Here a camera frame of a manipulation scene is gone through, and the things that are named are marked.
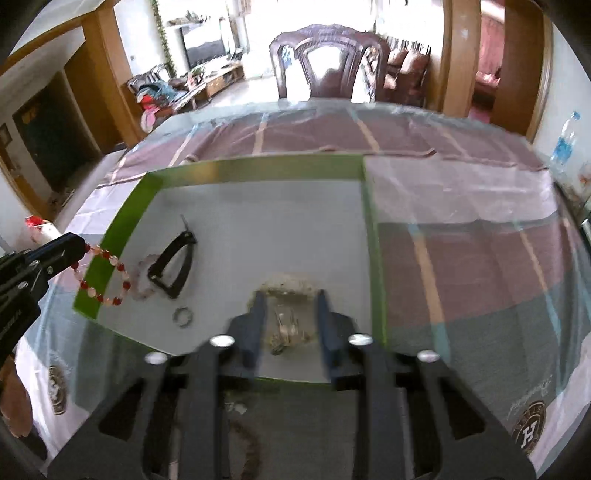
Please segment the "person left hand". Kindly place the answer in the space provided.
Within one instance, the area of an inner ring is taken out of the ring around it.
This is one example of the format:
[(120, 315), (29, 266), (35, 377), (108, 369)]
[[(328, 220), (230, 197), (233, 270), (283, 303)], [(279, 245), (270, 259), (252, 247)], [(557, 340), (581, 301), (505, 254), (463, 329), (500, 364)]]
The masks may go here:
[(18, 377), (12, 356), (1, 368), (1, 416), (14, 437), (30, 434), (33, 426), (31, 401)]

